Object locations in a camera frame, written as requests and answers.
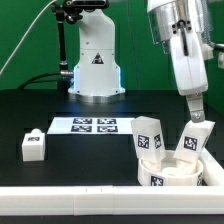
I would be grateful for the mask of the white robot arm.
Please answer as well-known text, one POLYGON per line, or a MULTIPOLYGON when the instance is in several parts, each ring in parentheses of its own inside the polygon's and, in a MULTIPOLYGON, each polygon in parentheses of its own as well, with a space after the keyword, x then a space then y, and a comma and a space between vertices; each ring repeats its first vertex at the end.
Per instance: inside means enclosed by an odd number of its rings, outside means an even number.
MULTIPOLYGON (((153 41, 172 58, 180 95, 188 103, 191 120, 205 120, 203 93, 208 89, 204 62, 224 45, 210 39, 209 0, 146 0, 153 41)), ((109 0, 69 0, 71 18, 79 23, 80 59, 74 67, 70 92, 89 101, 122 94, 115 62, 115 25, 103 10, 109 0)))

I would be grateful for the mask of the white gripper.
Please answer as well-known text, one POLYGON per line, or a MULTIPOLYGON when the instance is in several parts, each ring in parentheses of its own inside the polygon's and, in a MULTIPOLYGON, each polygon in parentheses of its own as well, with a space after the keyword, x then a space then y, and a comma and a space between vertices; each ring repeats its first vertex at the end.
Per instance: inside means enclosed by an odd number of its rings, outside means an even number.
POLYGON ((205 120, 203 95, 208 89, 207 74, 198 36, 195 32, 186 35, 189 55, 184 55, 180 36, 170 39, 171 58, 179 94, 186 96, 191 121, 205 120))

